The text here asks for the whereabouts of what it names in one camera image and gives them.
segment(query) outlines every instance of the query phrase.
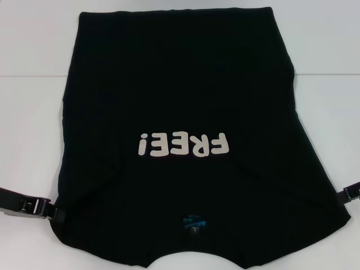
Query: white background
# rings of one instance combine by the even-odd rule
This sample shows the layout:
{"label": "white background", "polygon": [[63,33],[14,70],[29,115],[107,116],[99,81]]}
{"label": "white background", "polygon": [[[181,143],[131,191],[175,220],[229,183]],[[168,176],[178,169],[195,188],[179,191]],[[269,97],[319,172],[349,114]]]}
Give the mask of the white background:
{"label": "white background", "polygon": [[[273,8],[295,66],[297,111],[328,176],[338,191],[360,181],[358,0],[1,0],[0,187],[56,199],[61,99],[80,12],[265,6]],[[344,228],[261,269],[358,269],[360,202],[346,207],[352,219]],[[0,213],[0,269],[140,268],[63,245],[48,221]],[[150,269],[240,267],[214,255],[180,253]]]}

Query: black fabric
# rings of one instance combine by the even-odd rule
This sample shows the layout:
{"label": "black fabric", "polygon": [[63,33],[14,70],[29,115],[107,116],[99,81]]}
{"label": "black fabric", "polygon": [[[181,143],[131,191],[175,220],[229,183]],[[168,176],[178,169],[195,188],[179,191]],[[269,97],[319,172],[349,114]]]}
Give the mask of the black fabric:
{"label": "black fabric", "polygon": [[[81,13],[55,234],[122,264],[199,251],[248,268],[335,232],[350,216],[293,80],[271,8]],[[186,152],[174,132],[187,132],[188,154],[171,152]],[[168,155],[154,156],[166,147],[153,133]]]}

